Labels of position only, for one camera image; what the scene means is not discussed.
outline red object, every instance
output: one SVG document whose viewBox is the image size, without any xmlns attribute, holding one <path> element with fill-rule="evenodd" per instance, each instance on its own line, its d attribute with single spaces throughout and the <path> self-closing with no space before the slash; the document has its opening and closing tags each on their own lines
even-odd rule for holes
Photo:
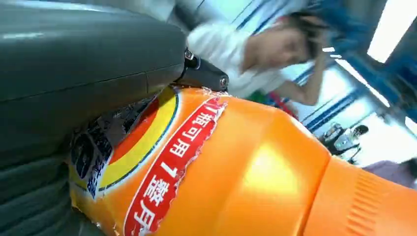
<svg viewBox="0 0 417 236">
<path fill-rule="evenodd" d="M 156 157 L 129 207 L 124 235 L 138 229 L 143 233 L 158 229 L 177 195 L 186 167 L 200 154 L 226 106 L 226 103 L 219 105 L 217 100 L 209 99 L 197 108 Z"/>
<path fill-rule="evenodd" d="M 282 99 L 280 96 L 270 93 L 269 94 L 270 97 L 274 100 L 274 102 L 281 108 L 281 110 L 285 111 L 285 113 L 289 114 L 290 116 L 294 117 L 295 119 L 298 120 L 298 117 L 296 114 L 294 114 L 294 112 L 292 112 L 287 105 L 285 105 L 284 102 L 282 102 Z"/>
</svg>

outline person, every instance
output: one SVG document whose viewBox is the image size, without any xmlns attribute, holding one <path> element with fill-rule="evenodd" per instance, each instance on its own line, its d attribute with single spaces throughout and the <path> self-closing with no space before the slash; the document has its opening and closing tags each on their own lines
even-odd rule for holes
<svg viewBox="0 0 417 236">
<path fill-rule="evenodd" d="M 344 158 L 354 164 L 353 157 L 360 151 L 359 137 L 368 131 L 369 128 L 366 125 L 359 125 L 355 129 L 344 129 L 336 123 L 320 138 L 320 141 L 332 155 L 336 156 L 342 156 L 349 150 L 357 149 L 352 156 Z"/>
<path fill-rule="evenodd" d="M 392 161 L 380 161 L 363 169 L 394 183 L 408 188 L 415 188 L 417 158 L 412 158 L 400 164 Z"/>
<path fill-rule="evenodd" d="M 260 90 L 304 105 L 317 103 L 326 68 L 325 24 L 305 12 L 280 18 L 272 27 L 251 36 L 228 24 L 204 23 L 187 37 L 187 46 L 229 76 L 229 93 L 247 98 Z M 314 72 L 300 86 L 278 69 L 316 59 Z"/>
</svg>

